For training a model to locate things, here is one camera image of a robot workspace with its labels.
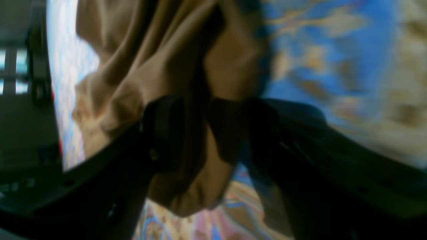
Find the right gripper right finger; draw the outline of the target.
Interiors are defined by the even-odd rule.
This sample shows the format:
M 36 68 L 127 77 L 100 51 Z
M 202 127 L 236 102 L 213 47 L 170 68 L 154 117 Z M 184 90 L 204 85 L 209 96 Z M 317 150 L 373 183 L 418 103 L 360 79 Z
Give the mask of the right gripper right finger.
M 425 240 L 426 171 L 334 130 L 293 101 L 215 99 L 209 121 L 243 131 L 279 187 L 296 240 Z

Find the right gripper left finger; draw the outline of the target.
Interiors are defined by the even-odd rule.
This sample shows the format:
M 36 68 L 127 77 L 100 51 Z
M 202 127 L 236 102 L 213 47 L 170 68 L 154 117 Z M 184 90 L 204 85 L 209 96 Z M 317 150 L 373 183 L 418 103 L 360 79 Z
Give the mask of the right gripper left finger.
M 162 97 L 89 160 L 2 197 L 1 239 L 132 239 L 152 178 L 179 166 L 183 122 L 183 98 Z

